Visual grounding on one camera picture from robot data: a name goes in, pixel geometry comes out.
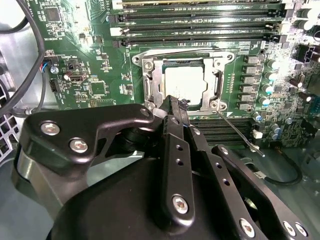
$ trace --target silver screw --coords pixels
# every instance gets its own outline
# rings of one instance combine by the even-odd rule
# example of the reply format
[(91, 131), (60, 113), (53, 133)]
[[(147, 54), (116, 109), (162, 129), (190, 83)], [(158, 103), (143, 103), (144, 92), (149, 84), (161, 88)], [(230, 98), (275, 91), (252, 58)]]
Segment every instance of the silver screw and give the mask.
[(254, 238), (255, 237), (255, 230), (252, 227), (252, 225), (245, 220), (244, 218), (240, 219), (240, 226), (242, 228), (242, 230), (244, 231), (244, 233), (249, 237), (249, 238)]
[(172, 117), (171, 120), (172, 120), (172, 122), (174, 122), (175, 124), (179, 125), (179, 122), (178, 122), (178, 120), (177, 120), (175, 117)]
[(293, 122), (294, 122), (294, 121), (292, 120), (291, 117), (289, 117), (289, 118), (287, 118), (287, 119), (285, 120), (285, 123), (288, 124), (288, 125), (292, 124)]
[(146, 61), (146, 62), (144, 63), (144, 68), (145, 68), (146, 70), (152, 70), (152, 69), (154, 68), (154, 64), (153, 64), (152, 62), (150, 62), (150, 61)]
[(85, 141), (81, 139), (73, 139), (70, 142), (70, 148), (76, 153), (82, 154), (88, 150), (88, 145)]
[(228, 155), (229, 152), (227, 149), (225, 149), (223, 146), (221, 147), (221, 151), (225, 154), (225, 155)]
[(180, 214), (186, 214), (188, 212), (188, 204), (181, 196), (174, 196), (172, 198), (173, 206), (175, 210)]
[(47, 134), (50, 136), (54, 136), (60, 133), (60, 127), (52, 122), (46, 122), (42, 124), (40, 128), (44, 134)]
[(140, 109), (140, 112), (141, 112), (143, 115), (145, 115), (146, 117), (149, 117), (149, 116), (150, 116), (149, 112), (148, 112), (146, 109), (144, 109), (144, 108), (141, 108), (141, 109)]
[(50, 67), (50, 73), (58, 74), (59, 73), (59, 68), (57, 68), (56, 66)]
[(283, 221), (283, 225), (285, 227), (285, 229), (287, 230), (287, 232), (294, 237), (296, 234), (296, 231), (294, 230), (294, 228), (287, 222), (287, 221)]
[(193, 131), (194, 131), (194, 133), (197, 134), (197, 135), (200, 135), (200, 134), (201, 134), (201, 132), (200, 132), (197, 128), (194, 128)]

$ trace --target hole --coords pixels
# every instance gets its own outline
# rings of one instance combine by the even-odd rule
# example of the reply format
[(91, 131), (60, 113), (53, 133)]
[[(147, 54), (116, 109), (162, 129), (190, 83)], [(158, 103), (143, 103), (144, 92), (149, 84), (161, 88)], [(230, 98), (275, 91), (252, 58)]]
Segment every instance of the hole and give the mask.
[(3, 138), (0, 140), (0, 150), (3, 154), (9, 150), (9, 146)]
[(183, 165), (184, 165), (184, 163), (183, 163), (179, 158), (177, 158), (177, 159), (175, 160), (175, 162), (176, 162), (176, 164), (178, 164), (179, 166), (183, 166)]
[(0, 117), (0, 124), (2, 124), (4, 121), (6, 121), (5, 117), (4, 116)]
[(1, 105), (1, 107), (3, 107), (6, 103), (7, 103), (7, 100), (6, 100), (5, 97), (3, 97), (3, 98), (0, 99), (0, 105)]
[(8, 123), (9, 123), (9, 125), (10, 125), (11, 128), (13, 128), (15, 125), (17, 125), (17, 122), (16, 122), (16, 120), (15, 120), (14, 117), (10, 118), (10, 119), (8, 120)]
[(178, 149), (179, 151), (182, 151), (182, 150), (183, 150), (182, 146), (180, 146), (180, 145), (176, 145), (175, 147), (176, 147), (176, 149)]
[(225, 185), (230, 186), (230, 182), (227, 179), (224, 178), (223, 182), (224, 182)]
[(218, 169), (222, 169), (222, 166), (218, 162), (216, 162), (215, 165), (217, 166)]
[(105, 144), (107, 142), (107, 139), (106, 138), (100, 138), (97, 142), (97, 145), (96, 145), (96, 156), (98, 156), (102, 149), (104, 148)]
[(5, 122), (5, 123), (1, 126), (1, 129), (2, 129), (2, 132), (3, 132), (4, 134), (6, 134), (7, 132), (9, 132), (10, 127), (9, 127), (8, 123)]

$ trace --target black cable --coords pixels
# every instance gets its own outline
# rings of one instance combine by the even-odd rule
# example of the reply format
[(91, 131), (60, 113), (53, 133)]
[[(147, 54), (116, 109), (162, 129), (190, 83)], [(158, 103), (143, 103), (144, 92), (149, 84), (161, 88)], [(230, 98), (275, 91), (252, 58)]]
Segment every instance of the black cable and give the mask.
[(29, 22), (28, 19), (24, 17), (22, 22), (20, 22), (17, 26), (7, 30), (0, 30), (0, 34), (13, 34), (13, 33), (19, 32), (28, 24), (28, 22)]
[(21, 99), (22, 97), (26, 94), (27, 90), (29, 89), (32, 81), (34, 80), (39, 67), (43, 63), (44, 57), (45, 57), (45, 41), (41, 36), (40, 30), (33, 19), (31, 13), (29, 12), (28, 6), (25, 3), (25, 0), (16, 0), (19, 6), (21, 7), (22, 11), (25, 14), (26, 19), (29, 21), (31, 29), (33, 31), (36, 44), (38, 47), (38, 57), (32, 66), (30, 72), (26, 76), (25, 80), (21, 84), (21, 86), (16, 90), (16, 92), (13, 94), (13, 96), (10, 98), (7, 103), (0, 108), (0, 117), (2, 117), (4, 114), (9, 112)]
[(280, 186), (292, 186), (300, 183), (303, 177), (300, 167), (287, 154), (285, 154), (278, 146), (276, 146), (274, 149), (276, 150), (277, 153), (279, 153), (285, 159), (285, 161), (288, 164), (290, 164), (294, 168), (294, 170), (296, 171), (296, 178), (291, 181), (277, 181), (266, 176), (264, 180), (266, 180), (269, 183), (280, 185)]

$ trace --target chip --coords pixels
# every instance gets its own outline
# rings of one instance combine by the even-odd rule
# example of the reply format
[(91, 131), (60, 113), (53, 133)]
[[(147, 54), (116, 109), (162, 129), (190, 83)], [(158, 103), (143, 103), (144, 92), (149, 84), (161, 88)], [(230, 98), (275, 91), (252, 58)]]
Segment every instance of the chip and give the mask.
[(282, 86), (275, 86), (274, 92), (282, 92)]
[(285, 109), (289, 109), (289, 108), (291, 108), (292, 107), (292, 103), (286, 103), (285, 105), (284, 105), (284, 108)]
[(98, 81), (98, 82), (91, 82), (91, 92), (93, 95), (105, 95), (105, 82)]
[(46, 8), (44, 11), (45, 11), (45, 15), (47, 17), (47, 20), (49, 22), (59, 22), (59, 21), (61, 21), (60, 16), (59, 16), (59, 11), (58, 11), (57, 7)]
[(298, 63), (294, 66), (294, 70), (300, 70), (302, 69), (302, 64)]

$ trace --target green circuit board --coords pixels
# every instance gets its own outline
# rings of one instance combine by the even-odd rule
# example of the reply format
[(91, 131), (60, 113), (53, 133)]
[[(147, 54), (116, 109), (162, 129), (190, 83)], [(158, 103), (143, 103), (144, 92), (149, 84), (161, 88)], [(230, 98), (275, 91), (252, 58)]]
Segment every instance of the green circuit board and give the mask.
[[(275, 140), (269, 134), (274, 124), (281, 128), (278, 139), (287, 147), (298, 146), (303, 141), (300, 127), (303, 118), (319, 114), (314, 103), (317, 98), (303, 100), (299, 97), (300, 90), (289, 83), (290, 79), (296, 79), (306, 89), (312, 76), (320, 74), (317, 62), (301, 63), (296, 57), (300, 45), (318, 45), (313, 29), (307, 31), (299, 25), (300, 12), (317, 6), (316, 1), (26, 2), (45, 40), (46, 70), (50, 71), (50, 86), (61, 110), (146, 104), (146, 76), (143, 68), (134, 64), (134, 56), (149, 50), (211, 49), (234, 54), (223, 70), (219, 96), (226, 104), (223, 114), (236, 121), (259, 113), (265, 126), (261, 130), (262, 146)], [(202, 53), (167, 54), (161, 59), (178, 57), (197, 59), (193, 66), (204, 69), (198, 60), (205, 58)], [(273, 69), (271, 61), (280, 67)], [(186, 63), (180, 60), (174, 66)], [(277, 78), (270, 80), (268, 74), (276, 74)], [(248, 84), (244, 77), (253, 78)], [(183, 91), (196, 84), (182, 83)], [(266, 92), (264, 85), (270, 85), (273, 92)], [(262, 98), (269, 104), (263, 104)], [(199, 111), (190, 118), (219, 117)]]

